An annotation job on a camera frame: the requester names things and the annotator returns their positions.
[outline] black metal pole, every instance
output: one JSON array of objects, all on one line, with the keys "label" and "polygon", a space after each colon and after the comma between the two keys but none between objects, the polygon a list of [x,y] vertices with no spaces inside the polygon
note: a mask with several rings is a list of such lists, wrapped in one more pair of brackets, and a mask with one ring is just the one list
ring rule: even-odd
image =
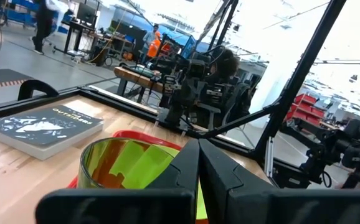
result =
[{"label": "black metal pole", "polygon": [[328,4],[328,7],[324,12],[323,17],[321,18],[320,23],[318,24],[315,33],[305,50],[305,53],[293,72],[289,85],[286,87],[283,96],[279,99],[281,107],[279,107],[276,113],[271,115],[270,121],[267,123],[266,128],[256,145],[253,153],[256,158],[261,160],[260,162],[264,160],[269,137],[274,137],[283,123],[296,94],[298,94],[299,89],[305,81],[305,78],[310,71],[310,67],[316,60],[318,52],[321,50],[324,41],[338,18],[339,13],[342,11],[345,2],[346,0],[331,0]]},{"label": "black metal pole", "polygon": [[209,44],[209,48],[207,49],[208,51],[210,51],[210,50],[213,48],[213,45],[214,45],[214,43],[215,43],[215,39],[216,39],[217,33],[219,33],[220,25],[222,25],[224,16],[225,16],[225,14],[227,13],[227,10],[229,9],[229,7],[230,7],[230,4],[228,4],[228,5],[225,7],[225,9],[223,10],[223,14],[222,14],[222,16],[220,17],[220,20],[219,20],[219,23],[218,23],[218,25],[217,25],[217,27],[216,27],[215,33],[214,33],[213,36],[212,36],[212,41],[211,41],[211,43]]},{"label": "black metal pole", "polygon": [[238,0],[233,0],[231,3],[231,10],[229,12],[229,16],[227,16],[227,19],[225,20],[225,23],[224,23],[224,26],[222,29],[222,33],[220,34],[219,39],[217,39],[216,46],[219,46],[220,44],[223,43],[225,33],[227,32],[227,29],[230,26],[231,19],[232,19],[232,16],[234,15],[235,8],[237,7],[237,5],[238,5]]}]

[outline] metal frame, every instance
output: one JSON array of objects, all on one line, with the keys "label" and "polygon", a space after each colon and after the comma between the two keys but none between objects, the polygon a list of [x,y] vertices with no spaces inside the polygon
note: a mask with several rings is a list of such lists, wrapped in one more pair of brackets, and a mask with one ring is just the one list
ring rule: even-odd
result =
[{"label": "metal frame", "polygon": [[[256,160],[261,166],[265,160],[266,147],[267,143],[271,138],[274,138],[277,131],[279,130],[285,115],[291,106],[298,90],[301,88],[305,77],[307,76],[310,67],[314,63],[318,52],[320,51],[326,36],[330,32],[336,18],[342,10],[342,7],[346,0],[332,0],[328,8],[326,9],[319,25],[316,28],[316,31],[308,44],[305,53],[303,54],[300,63],[295,69],[291,80],[288,86],[285,88],[285,91],[274,104],[264,108],[262,111],[258,111],[254,114],[250,114],[246,117],[240,118],[236,121],[233,121],[221,128],[217,128],[213,131],[209,131],[205,134],[199,134],[197,132],[187,132],[186,135],[192,138],[207,138],[211,143],[217,147],[223,148],[227,151],[240,154],[241,156],[249,157]],[[140,107],[132,105],[130,103],[119,100],[112,96],[105,95],[98,92],[93,88],[87,86],[81,86],[76,88],[71,88],[59,92],[58,96],[39,96],[31,98],[28,100],[13,101],[0,105],[0,118],[3,116],[10,116],[16,113],[20,113],[29,109],[36,108],[38,106],[46,105],[53,103],[59,100],[69,98],[71,96],[80,95],[91,100],[97,101],[101,104],[111,106],[115,109],[121,110],[125,113],[129,113],[133,116],[137,116],[141,119],[147,120],[154,123],[156,121],[156,114],[144,110]],[[261,118],[265,115],[270,114],[270,121],[268,122],[266,128],[263,131],[263,134],[260,137],[260,140],[255,148],[249,149],[245,146],[238,145],[234,142],[227,141],[222,138],[218,138],[217,135],[224,133],[232,128],[241,126],[249,121],[252,121],[257,118]],[[167,128],[171,131],[181,133],[182,129],[167,125],[166,123],[160,123],[164,128]],[[272,152],[268,153],[268,158],[271,159]],[[310,183],[306,174],[304,174],[298,167],[288,164],[286,162],[274,159],[271,164],[269,164],[267,170],[272,173],[271,166],[274,167],[275,173],[273,173],[274,179],[279,184],[280,187],[290,187],[292,185],[291,179],[297,179],[298,183],[295,181],[294,187],[307,187]]]}]

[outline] floor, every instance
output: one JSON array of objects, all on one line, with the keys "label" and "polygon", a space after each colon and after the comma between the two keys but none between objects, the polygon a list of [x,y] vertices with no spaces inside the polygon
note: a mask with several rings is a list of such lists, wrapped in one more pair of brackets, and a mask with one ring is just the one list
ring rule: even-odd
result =
[{"label": "floor", "polygon": [[[9,68],[23,73],[35,79],[42,80],[53,86],[57,90],[86,85],[88,83],[114,78],[112,68],[94,67],[87,64],[77,64],[71,61],[69,56],[60,52],[53,53],[52,46],[46,44],[44,47],[45,55],[38,55],[33,52],[32,43],[28,37],[34,33],[32,29],[23,29],[22,26],[15,24],[3,28],[3,44],[0,53],[0,69]],[[59,34],[51,41],[59,48],[64,47],[65,35]],[[95,86],[115,92],[119,79],[105,81],[95,84]],[[132,84],[128,85],[128,90],[135,88]],[[0,103],[16,100],[19,85],[0,87]],[[159,94],[153,93],[149,98],[147,93],[143,98],[143,103],[152,107],[158,104]],[[262,129],[255,128],[249,124],[243,129],[233,129],[227,135],[236,140],[242,141],[248,147],[254,147],[262,133]],[[285,134],[278,133],[274,142],[275,157],[300,165],[306,161],[305,153],[307,148],[300,142]],[[346,170],[337,166],[326,168],[332,179],[333,184],[345,181],[348,175]],[[323,185],[312,184],[310,188],[323,189]]]}]

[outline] person in orange vest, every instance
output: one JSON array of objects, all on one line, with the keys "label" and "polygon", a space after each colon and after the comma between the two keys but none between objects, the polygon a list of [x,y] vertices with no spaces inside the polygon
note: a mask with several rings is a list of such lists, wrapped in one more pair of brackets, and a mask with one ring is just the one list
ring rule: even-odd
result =
[{"label": "person in orange vest", "polygon": [[161,34],[158,31],[156,31],[155,39],[149,45],[149,49],[146,57],[146,63],[148,63],[152,58],[155,58],[157,56],[156,54],[158,53],[159,46],[161,45],[160,38],[161,38]]}]

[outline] red tray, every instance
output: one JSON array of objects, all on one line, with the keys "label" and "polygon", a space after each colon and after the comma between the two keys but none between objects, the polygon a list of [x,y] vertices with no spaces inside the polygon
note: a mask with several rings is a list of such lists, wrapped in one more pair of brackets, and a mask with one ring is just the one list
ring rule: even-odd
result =
[{"label": "red tray", "polygon": [[[173,149],[177,149],[178,151],[181,150],[181,146],[178,146],[176,144],[173,144],[171,142],[156,138],[156,137],[152,137],[150,135],[138,132],[138,131],[132,131],[132,130],[122,130],[122,131],[117,131],[115,134],[113,134],[114,138],[130,138],[130,139],[134,139],[134,140],[139,140],[139,141],[143,141],[143,142],[147,142],[150,144],[157,144],[157,145],[161,145],[161,146],[167,146],[167,147],[171,147]],[[78,177],[76,176],[71,183],[68,185],[68,188],[76,188],[78,182]]]}]

